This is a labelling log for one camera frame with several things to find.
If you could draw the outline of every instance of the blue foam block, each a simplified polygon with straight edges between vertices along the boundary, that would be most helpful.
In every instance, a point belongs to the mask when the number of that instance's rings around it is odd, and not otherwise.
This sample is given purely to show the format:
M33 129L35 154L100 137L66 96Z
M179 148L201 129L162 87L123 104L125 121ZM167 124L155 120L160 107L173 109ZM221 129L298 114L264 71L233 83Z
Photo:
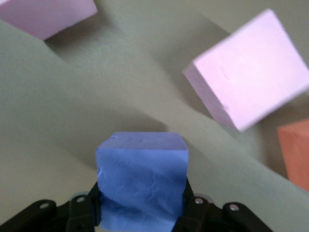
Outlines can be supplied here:
M97 148L101 228L170 232L182 214L188 149L177 133L116 132Z

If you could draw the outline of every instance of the top face of blue cube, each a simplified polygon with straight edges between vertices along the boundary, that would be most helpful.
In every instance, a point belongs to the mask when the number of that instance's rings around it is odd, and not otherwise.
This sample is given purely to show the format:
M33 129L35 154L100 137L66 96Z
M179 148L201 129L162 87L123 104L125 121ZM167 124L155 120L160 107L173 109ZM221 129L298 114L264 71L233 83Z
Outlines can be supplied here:
M181 136L173 132L116 132L101 148L187 150Z

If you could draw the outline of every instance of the purple block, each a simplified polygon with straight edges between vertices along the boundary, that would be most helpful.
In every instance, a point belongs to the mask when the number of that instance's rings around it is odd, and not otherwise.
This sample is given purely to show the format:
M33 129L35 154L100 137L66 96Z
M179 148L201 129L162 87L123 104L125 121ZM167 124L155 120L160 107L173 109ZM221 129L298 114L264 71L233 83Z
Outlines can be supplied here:
M93 0L0 0L0 19L45 40L97 13Z
M309 87L309 71L265 10L183 71L212 117L244 131Z
M188 150L177 133L116 132L97 148L101 228L170 232L182 215Z

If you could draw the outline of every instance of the side face of pink cube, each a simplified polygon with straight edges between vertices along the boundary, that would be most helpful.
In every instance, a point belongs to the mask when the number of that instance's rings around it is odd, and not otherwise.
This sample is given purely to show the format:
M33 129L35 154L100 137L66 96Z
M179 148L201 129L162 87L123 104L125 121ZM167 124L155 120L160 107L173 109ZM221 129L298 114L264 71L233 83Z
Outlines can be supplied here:
M278 128L288 178L309 191L309 119Z
M271 10L201 54L183 73L213 118L239 131L309 87L308 68Z
M97 13L93 0L0 0L0 19L45 40Z

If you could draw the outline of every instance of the gray surface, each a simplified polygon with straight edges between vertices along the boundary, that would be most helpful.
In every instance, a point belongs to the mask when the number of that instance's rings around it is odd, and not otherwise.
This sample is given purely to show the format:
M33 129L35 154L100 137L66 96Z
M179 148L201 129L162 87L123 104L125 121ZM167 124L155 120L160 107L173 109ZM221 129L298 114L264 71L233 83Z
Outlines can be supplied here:
M89 190L113 132L175 131L195 192L242 202L275 232L307 232L309 194L286 179L276 127L309 116L309 93L240 133L211 119L182 69L266 7L308 64L308 2L96 3L98 15L46 43L0 22L0 223Z

